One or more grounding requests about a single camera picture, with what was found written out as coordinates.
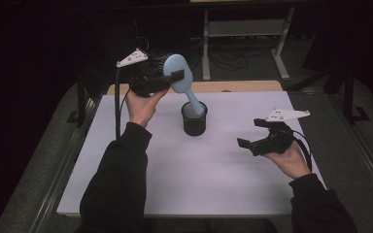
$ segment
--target black cup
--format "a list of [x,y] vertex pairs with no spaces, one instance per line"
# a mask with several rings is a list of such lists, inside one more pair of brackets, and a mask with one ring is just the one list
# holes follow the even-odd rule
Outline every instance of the black cup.
[[192,108],[192,105],[187,102],[181,108],[181,114],[183,115],[184,120],[184,131],[189,136],[199,136],[203,134],[207,128],[206,126],[206,116],[208,113],[207,106],[199,102],[201,106],[204,108],[204,112],[200,115],[197,115]]

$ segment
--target black sleeve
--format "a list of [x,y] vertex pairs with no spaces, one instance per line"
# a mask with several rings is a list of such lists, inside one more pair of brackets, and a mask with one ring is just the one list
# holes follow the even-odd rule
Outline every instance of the black sleeve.
[[289,183],[294,197],[292,230],[294,233],[350,233],[356,225],[334,190],[325,190],[316,174]]
[[81,201],[76,232],[141,232],[147,193],[146,150],[151,134],[128,122],[105,150]]

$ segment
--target table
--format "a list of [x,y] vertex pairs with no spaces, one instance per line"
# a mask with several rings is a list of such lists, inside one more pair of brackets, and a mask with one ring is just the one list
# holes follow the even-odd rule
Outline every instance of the table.
[[[227,82],[234,89],[240,82]],[[258,82],[244,82],[257,86]],[[271,85],[278,82],[264,82]],[[267,129],[254,126],[253,119],[266,117],[274,107],[292,109],[286,92],[195,93],[208,106],[207,130],[199,137],[183,131],[183,94],[168,93],[156,107],[148,130],[153,138],[147,150],[147,202],[150,217],[265,217],[289,215],[292,191],[285,176],[269,159],[253,157],[238,147],[236,138],[251,141],[265,138]],[[79,215],[79,204],[96,172],[105,147],[115,138],[114,96],[105,95],[88,131],[57,212]],[[127,122],[122,109],[121,127]],[[298,120],[287,124],[302,133]],[[313,159],[315,173],[320,171]]]

